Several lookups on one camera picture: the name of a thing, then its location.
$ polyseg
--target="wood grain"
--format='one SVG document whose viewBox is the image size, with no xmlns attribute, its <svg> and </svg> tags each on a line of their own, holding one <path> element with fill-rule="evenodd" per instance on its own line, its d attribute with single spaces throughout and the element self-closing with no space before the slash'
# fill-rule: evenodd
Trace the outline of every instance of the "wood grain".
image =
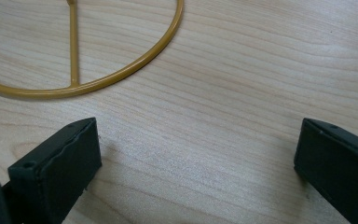
<svg viewBox="0 0 358 224">
<path fill-rule="evenodd" d="M 152 47 L 175 1 L 79 0 L 81 82 Z M 69 84 L 69 8 L 0 0 L 0 81 Z M 358 1 L 186 0 L 172 43 L 115 86 L 75 98 L 0 96 L 6 168 L 96 117 L 103 168 L 64 223 L 346 223 L 293 170 L 301 120 L 358 134 Z"/>
</svg>

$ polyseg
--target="wooden table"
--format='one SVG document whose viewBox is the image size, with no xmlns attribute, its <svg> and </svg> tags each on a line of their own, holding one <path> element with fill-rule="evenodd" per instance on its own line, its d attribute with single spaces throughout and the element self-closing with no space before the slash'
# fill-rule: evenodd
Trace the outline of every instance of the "wooden table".
<svg viewBox="0 0 358 224">
<path fill-rule="evenodd" d="M 81 82 L 151 48 L 174 0 L 79 0 Z M 186 0 L 177 36 L 114 86 L 0 96 L 0 182 L 61 127 L 98 120 L 103 168 L 64 223 L 346 223 L 293 169 L 301 120 L 358 134 L 358 1 Z M 0 81 L 69 83 L 63 0 L 0 0 Z"/>
</svg>

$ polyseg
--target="small hole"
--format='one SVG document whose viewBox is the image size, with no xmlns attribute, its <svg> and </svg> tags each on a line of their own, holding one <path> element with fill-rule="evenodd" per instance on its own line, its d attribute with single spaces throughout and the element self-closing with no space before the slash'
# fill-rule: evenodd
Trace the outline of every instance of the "small hole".
<svg viewBox="0 0 358 224">
<path fill-rule="evenodd" d="M 22 167 L 24 167 L 25 169 L 28 169 L 28 168 L 33 168 L 35 165 L 36 165 L 35 161 L 27 161 L 26 163 L 24 163 L 22 165 Z"/>
</svg>

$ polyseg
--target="gold wire frame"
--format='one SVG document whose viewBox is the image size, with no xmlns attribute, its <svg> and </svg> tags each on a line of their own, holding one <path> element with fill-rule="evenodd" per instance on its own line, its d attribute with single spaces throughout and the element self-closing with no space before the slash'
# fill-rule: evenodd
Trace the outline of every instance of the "gold wire frame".
<svg viewBox="0 0 358 224">
<path fill-rule="evenodd" d="M 29 99 L 55 99 L 70 96 L 85 94 L 91 91 L 97 91 L 101 88 L 110 86 L 119 82 L 125 77 L 128 77 L 147 65 L 165 47 L 170 43 L 178 30 L 179 24 L 182 20 L 184 0 L 177 0 L 176 11 L 173 20 L 164 36 L 153 46 L 148 52 L 135 60 L 133 63 L 116 71 L 106 77 L 95 79 L 84 84 L 79 83 L 79 66 L 78 66 L 78 33 L 77 33 L 77 3 L 76 0 L 67 0 L 70 8 L 70 51 L 71 51 L 71 85 L 66 88 L 59 88 L 53 90 L 27 90 L 21 88 L 9 87 L 0 84 L 0 95 L 15 97 L 15 98 L 29 98 Z"/>
</svg>

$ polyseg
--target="gold wire ring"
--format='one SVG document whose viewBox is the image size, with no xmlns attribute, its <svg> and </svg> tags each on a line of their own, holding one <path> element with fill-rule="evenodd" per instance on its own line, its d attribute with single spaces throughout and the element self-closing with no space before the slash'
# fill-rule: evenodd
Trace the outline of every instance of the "gold wire ring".
<svg viewBox="0 0 358 224">
<path fill-rule="evenodd" d="M 165 47 L 170 43 L 176 31 L 183 15 L 184 0 L 177 0 L 176 12 L 171 22 L 170 27 L 164 36 L 153 46 L 147 53 L 135 60 L 133 63 L 125 66 L 124 68 L 116 71 L 115 73 L 106 77 L 95 79 L 85 84 L 79 84 L 78 82 L 78 44 L 77 44 L 77 9 L 76 0 L 67 0 L 70 7 L 70 36 L 71 36 L 71 85 L 66 88 L 54 89 L 54 90 L 26 90 L 20 88 L 13 88 L 3 84 L 0 84 L 0 94 L 4 96 L 11 96 L 17 98 L 29 98 L 29 99 L 55 99 L 64 98 L 70 96 L 76 96 L 91 91 L 97 91 L 104 87 L 110 86 L 119 82 L 120 80 L 128 77 L 147 65 L 152 61 L 159 53 L 161 53 Z"/>
</svg>

